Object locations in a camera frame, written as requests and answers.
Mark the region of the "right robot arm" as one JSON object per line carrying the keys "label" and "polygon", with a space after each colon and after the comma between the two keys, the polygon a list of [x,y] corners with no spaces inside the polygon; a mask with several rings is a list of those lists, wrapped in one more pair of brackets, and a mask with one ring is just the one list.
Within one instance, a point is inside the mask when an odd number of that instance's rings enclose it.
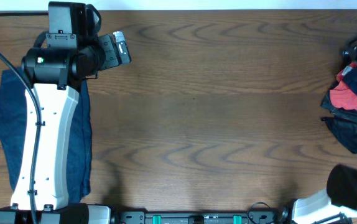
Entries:
{"label": "right robot arm", "polygon": [[[357,36],[343,49],[343,68],[321,102],[330,112],[322,118],[328,130],[348,151],[357,154]],[[357,218],[357,169],[338,164],[327,186],[286,205],[278,223],[352,223]]]}

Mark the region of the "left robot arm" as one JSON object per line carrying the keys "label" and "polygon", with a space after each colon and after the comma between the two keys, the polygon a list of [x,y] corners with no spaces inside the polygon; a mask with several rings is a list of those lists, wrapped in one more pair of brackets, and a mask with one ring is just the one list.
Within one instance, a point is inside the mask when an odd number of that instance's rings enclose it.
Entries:
{"label": "left robot arm", "polygon": [[130,63],[124,34],[99,36],[100,13],[91,4],[50,2],[49,30],[17,72],[27,102],[21,171],[0,223],[118,223],[107,205],[70,203],[67,152],[81,84],[102,70]]}

